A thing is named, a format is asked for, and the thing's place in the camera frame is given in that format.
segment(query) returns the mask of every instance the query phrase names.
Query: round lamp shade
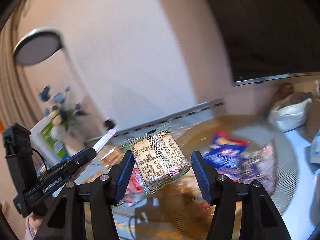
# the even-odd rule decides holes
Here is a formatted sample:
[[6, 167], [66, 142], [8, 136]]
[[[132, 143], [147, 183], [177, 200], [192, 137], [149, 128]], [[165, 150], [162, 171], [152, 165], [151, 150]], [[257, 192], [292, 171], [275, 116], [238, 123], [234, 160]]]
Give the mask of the round lamp shade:
[[59, 34], [53, 30], [35, 29], [24, 36], [13, 50], [15, 64], [40, 63], [62, 48]]

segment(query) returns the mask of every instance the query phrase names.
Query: metal screw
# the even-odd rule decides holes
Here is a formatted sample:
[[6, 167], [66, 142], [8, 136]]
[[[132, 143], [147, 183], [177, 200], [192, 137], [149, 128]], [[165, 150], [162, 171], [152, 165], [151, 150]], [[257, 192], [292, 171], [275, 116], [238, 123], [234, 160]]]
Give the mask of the metal screw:
[[72, 188], [74, 185], [75, 185], [75, 184], [74, 184], [73, 182], [68, 182], [68, 183], [66, 184], [66, 187], [67, 187], [67, 188]]
[[260, 186], [261, 186], [261, 182], [258, 181], [258, 180], [254, 180], [254, 181], [252, 182], [252, 184], [253, 184], [255, 187], [260, 187]]
[[100, 180], [102, 181], [106, 181], [107, 179], [109, 179], [109, 176], [107, 174], [103, 174], [100, 176]]
[[218, 179], [221, 180], [221, 181], [225, 181], [227, 179], [227, 176], [224, 175], [224, 174], [219, 174], [218, 175]]

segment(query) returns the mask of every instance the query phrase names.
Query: person's hand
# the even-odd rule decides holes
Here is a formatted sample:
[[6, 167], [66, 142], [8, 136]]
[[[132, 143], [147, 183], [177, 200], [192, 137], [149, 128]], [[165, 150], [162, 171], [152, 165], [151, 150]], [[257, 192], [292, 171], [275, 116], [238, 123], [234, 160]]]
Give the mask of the person's hand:
[[29, 225], [33, 228], [35, 233], [37, 233], [42, 220], [43, 217], [38, 215], [33, 215], [32, 217], [29, 217]]

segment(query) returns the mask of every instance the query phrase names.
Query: artificial flower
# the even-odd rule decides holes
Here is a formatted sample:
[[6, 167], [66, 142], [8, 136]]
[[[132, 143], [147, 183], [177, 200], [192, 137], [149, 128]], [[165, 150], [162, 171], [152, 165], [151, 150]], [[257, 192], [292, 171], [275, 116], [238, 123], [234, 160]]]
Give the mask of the artificial flower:
[[76, 106], [75, 106], [75, 111], [78, 111], [81, 109], [81, 104], [80, 103], [77, 103]]
[[42, 92], [40, 92], [40, 93], [38, 94], [38, 96], [39, 96], [39, 98], [40, 98], [40, 100], [41, 100], [42, 102], [47, 102], [47, 101], [49, 101], [49, 99], [50, 99], [49, 91], [50, 91], [50, 86], [46, 86], [46, 87], [42, 90]]
[[79, 111], [75, 112], [74, 115], [75, 116], [83, 116], [83, 115], [87, 115], [87, 113], [85, 111], [83, 111], [83, 110], [79, 110]]
[[45, 116], [49, 116], [49, 114], [50, 114], [50, 109], [49, 109], [49, 108], [46, 108], [46, 109], [44, 110], [44, 115], [45, 115]]
[[64, 137], [65, 133], [66, 129], [63, 126], [54, 126], [50, 131], [50, 137], [54, 140], [60, 140]]
[[56, 94], [53, 98], [52, 101], [55, 104], [63, 104], [66, 101], [66, 97], [64, 96], [64, 94], [62, 94], [61, 92], [59, 92], [58, 94]]
[[68, 120], [68, 113], [67, 113], [67, 111], [65, 111], [65, 110], [60, 110], [60, 115], [61, 115], [61, 118], [62, 118], [62, 120], [63, 121], [66, 121], [66, 120]]
[[52, 111], [52, 112], [48, 115], [49, 120], [52, 121], [58, 114], [59, 114], [59, 112], [58, 112], [57, 110]]
[[53, 120], [52, 120], [52, 124], [54, 126], [58, 126], [59, 124], [62, 123], [62, 118], [61, 115], [57, 115]]

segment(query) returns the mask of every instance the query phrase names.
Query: blue gripper pad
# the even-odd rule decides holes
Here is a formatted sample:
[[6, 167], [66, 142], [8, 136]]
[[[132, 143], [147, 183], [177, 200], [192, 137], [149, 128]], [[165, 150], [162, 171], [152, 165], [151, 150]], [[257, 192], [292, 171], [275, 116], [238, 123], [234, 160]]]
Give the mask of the blue gripper pad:
[[116, 182], [116, 201], [119, 203], [124, 198], [124, 194], [127, 190], [129, 179], [134, 166], [134, 158], [132, 151], [127, 151], [122, 158], [121, 163], [118, 166], [118, 170], [121, 171], [119, 178]]
[[199, 151], [194, 151], [191, 156], [192, 169], [196, 176], [196, 180], [201, 191], [202, 197], [208, 202], [209, 205], [213, 205], [214, 198], [212, 191], [215, 189], [217, 171], [211, 165], [208, 165]]

